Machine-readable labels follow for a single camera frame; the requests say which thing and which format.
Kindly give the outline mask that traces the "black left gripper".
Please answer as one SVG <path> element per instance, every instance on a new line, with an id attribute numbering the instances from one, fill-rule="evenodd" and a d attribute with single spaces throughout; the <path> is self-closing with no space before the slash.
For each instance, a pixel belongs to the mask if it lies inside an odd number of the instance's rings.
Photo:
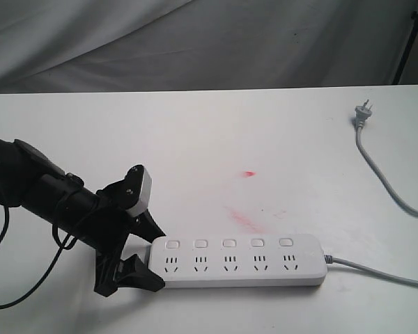
<path id="1" fill-rule="evenodd" d="M 143 183 L 143 166 L 131 167 L 125 177 L 96 192 L 97 207 L 80 224 L 81 240 L 95 249 L 94 292 L 108 297 L 119 288 L 159 291 L 164 280 L 134 254 L 122 260 L 129 233 L 153 243 L 165 237 L 146 210 L 132 218 L 127 210 L 137 203 Z"/>

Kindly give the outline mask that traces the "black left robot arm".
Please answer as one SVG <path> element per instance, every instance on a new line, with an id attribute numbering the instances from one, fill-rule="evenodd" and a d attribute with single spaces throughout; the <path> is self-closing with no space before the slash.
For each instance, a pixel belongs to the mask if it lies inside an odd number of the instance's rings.
<path id="1" fill-rule="evenodd" d="M 138 255 L 121 253 L 133 234 L 151 243 L 164 232 L 148 211 L 152 180 L 142 165 L 96 193 L 80 177 L 66 173 L 32 145 L 0 139 L 0 205 L 23 207 L 59 231 L 95 250 L 95 287 L 110 296 L 121 287 L 156 292 L 165 282 Z"/>

